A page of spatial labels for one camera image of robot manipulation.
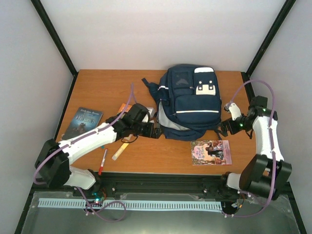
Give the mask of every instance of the desk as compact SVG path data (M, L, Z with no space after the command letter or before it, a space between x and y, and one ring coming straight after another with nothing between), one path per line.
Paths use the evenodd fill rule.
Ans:
M141 79L146 78L149 82L159 83L159 79L165 72L157 70L80 70L57 141L60 141L61 135L69 126L79 107L103 111L101 122L115 116L121 104L128 99L131 82L134 83L138 103L156 108L154 100ZM222 101L225 104L230 101L235 91L243 83L242 76L240 72L233 71L216 71L216 75ZM249 103L244 89L237 95L235 103L242 112L247 112ZM222 120L225 120L231 116L223 110L221 117ZM201 139L216 140L217 135L213 131L207 131ZM227 171L241 173L255 155L255 140L249 140L245 132L223 137L223 139L230 143L232 165L193 166L190 142L169 140L162 135L160 139L139 137L116 161L111 158L122 143L118 141L106 145L108 154L103 171L193 175L220 175ZM81 157L73 166L98 171L103 153L104 150L98 148Z

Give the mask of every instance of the purple cable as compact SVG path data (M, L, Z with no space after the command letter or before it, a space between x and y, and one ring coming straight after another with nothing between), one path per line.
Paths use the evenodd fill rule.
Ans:
M121 201L112 201L112 202L106 204L105 206L103 206L100 210L95 211L95 210L93 209L92 205L90 204L90 202L88 201L87 197L86 197L85 194L83 193L82 189L79 188L79 187L77 187L77 189L78 189L79 192L81 193L83 199L85 199L85 201L86 201L86 203L87 203L87 206L90 207L91 211L92 211L97 217L99 217L100 219L102 219L102 220L104 220L104 221L106 221L106 222L115 223L115 222L121 221L121 220L126 216L126 211L127 211L127 209L126 209L125 204L123 204ZM99 212L103 211L105 208L107 208L108 206L110 206L110 205L112 205L112 204L114 204L114 203L119 203L119 204L122 205L122 207L123 207L123 214L122 214L122 216L121 216L119 219L116 219L116 220L105 219L105 218L103 218L102 216L100 216L100 215L98 214Z
M111 122L109 125L105 126L104 128L101 128L99 129L98 131L101 132L101 131L104 131L105 129L108 129L109 127L113 126L121 117L122 115L125 113L125 111L127 110L128 108L128 105L131 101L131 98L134 98L135 102L137 102L136 98L135 98L135 95L134 95L134 85L133 83L131 84L131 93L129 95L129 98L128 98L128 101L125 105L125 107L123 108L123 110L121 111L121 113L119 114L119 116L113 121ZM90 132L86 135L83 135L81 137L78 137L77 139L73 140L71 142L71 144L75 144L76 142L88 137L88 136L91 136L93 135L94 133L96 133L96 131L93 131L93 132ZM46 184L45 182L39 182L37 181L36 177L37 177L37 174L39 173L39 171L41 170L41 168L47 163L47 161L49 161L53 156L55 156L58 152L62 151L63 149L67 148L69 145L66 144L62 147L60 147L59 149L55 150L53 153L51 153L38 167L37 169L35 170L35 173L33 175L33 181L35 184Z
M271 127L272 125L272 120L273 120L273 114L274 114L274 111L275 111L275 95L274 95L274 91L272 89L272 87L265 81L262 81L262 80L249 80L245 83L243 83L239 89L235 92L234 96L232 97L232 99L230 100L229 104L227 107L230 106L231 103L233 103L233 100L234 98L236 97L236 95L238 94L238 92L248 83L252 83L252 82L258 82L258 83L262 83L264 85L266 85L271 94L272 94L272 111L271 111L271 114L270 114L270 120L269 120L269 127ZM269 129L269 135L270 135L270 141L271 141L271 149L272 149L272 158L273 158L273 165L272 165L272 179L271 179L271 188L270 188L270 192L269 192L269 197L266 201L266 203L264 204L264 206L262 207L262 209L254 214L249 214L249 215L234 215L234 217L238 217L238 218L248 218L248 217L253 217L255 215L258 215L260 213L262 213L267 207L268 205L270 204L271 200L272 200L272 197L273 197L273 193L274 193L274 186L275 186L275 175L276 175L276 156L275 156L275 152L274 152L274 141L273 141L273 130L272 128Z

